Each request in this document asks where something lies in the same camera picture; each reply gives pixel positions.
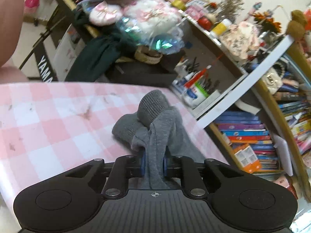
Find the paper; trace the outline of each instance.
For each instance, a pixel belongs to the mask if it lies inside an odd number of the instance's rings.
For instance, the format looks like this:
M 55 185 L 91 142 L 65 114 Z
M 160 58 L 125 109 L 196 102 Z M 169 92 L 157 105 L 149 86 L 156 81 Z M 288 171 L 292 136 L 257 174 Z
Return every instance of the paper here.
M 287 142 L 278 135 L 271 134 L 274 140 L 274 147 L 276 148 L 277 154 L 279 155 L 282 167 L 284 171 L 289 175 L 293 176 L 293 167 L 290 160 L 290 151 L 288 149 Z
M 243 111 L 246 111 L 246 112 L 249 112 L 249 113 L 252 113 L 253 115 L 257 115 L 257 113 L 260 111 L 259 108 L 256 108 L 252 105 L 249 105 L 243 101 L 241 101 L 241 99 L 237 100 L 235 103 L 234 103 L 239 109 L 243 110 Z

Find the pink fabric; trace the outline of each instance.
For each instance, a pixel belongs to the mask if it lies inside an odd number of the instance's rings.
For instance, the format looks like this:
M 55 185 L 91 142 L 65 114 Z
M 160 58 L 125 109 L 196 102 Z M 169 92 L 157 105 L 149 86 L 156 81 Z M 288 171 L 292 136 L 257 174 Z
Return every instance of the pink fabric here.
M 17 83 L 0 85 L 0 192 L 12 209 L 24 188 L 94 158 L 114 162 L 128 150 L 112 136 L 115 122 L 137 111 L 153 87 L 107 83 Z M 183 104 L 160 89 L 183 117 L 206 158 L 223 155 Z

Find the floor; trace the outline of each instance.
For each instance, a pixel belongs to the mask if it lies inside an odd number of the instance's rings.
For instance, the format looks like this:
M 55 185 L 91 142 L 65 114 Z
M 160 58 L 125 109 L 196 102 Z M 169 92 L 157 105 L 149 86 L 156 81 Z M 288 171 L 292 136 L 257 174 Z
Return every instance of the floor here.
M 43 25 L 38 25 L 35 27 L 32 23 L 23 23 L 20 39 L 12 56 L 15 66 L 19 67 L 21 65 L 21 63 L 32 50 L 34 43 L 40 38 L 40 33 L 43 32 L 45 32 L 45 26 Z M 54 57 L 55 55 L 55 46 L 50 36 L 44 40 L 44 45 L 49 59 L 51 60 L 51 57 Z M 27 77 L 39 76 L 34 55 L 30 57 L 22 71 Z

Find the white shelf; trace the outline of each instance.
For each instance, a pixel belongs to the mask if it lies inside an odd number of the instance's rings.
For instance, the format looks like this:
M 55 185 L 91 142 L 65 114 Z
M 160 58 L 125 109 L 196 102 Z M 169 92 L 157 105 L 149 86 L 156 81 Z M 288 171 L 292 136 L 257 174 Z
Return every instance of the white shelf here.
M 228 53 L 228 50 L 220 43 L 220 41 L 215 38 L 209 31 L 204 30 L 191 16 L 183 12 L 182 10 L 179 10 L 179 13 L 185 18 L 188 19 L 190 23 L 192 23 L 195 27 L 197 27 L 205 36 L 207 36 L 210 40 L 213 41 L 214 44 L 216 44 L 224 54 L 231 60 L 231 62 L 241 71 L 242 74 L 247 74 L 245 69 L 236 62 L 232 56 Z
M 253 72 L 251 72 L 238 86 L 226 95 L 214 108 L 198 120 L 199 126 L 201 128 L 205 128 L 238 99 L 240 99 L 241 96 L 243 96 L 258 80 L 260 80 L 269 68 L 271 68 L 273 64 L 284 54 L 293 41 L 292 37 L 286 36 Z

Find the dried flower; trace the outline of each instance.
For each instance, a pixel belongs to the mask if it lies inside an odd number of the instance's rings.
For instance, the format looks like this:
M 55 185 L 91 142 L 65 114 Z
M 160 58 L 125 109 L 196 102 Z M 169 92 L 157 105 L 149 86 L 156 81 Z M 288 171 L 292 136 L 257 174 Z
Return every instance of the dried flower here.
M 218 6 L 221 8 L 221 14 L 229 19 L 235 19 L 244 9 L 242 5 L 244 0 L 221 0 Z

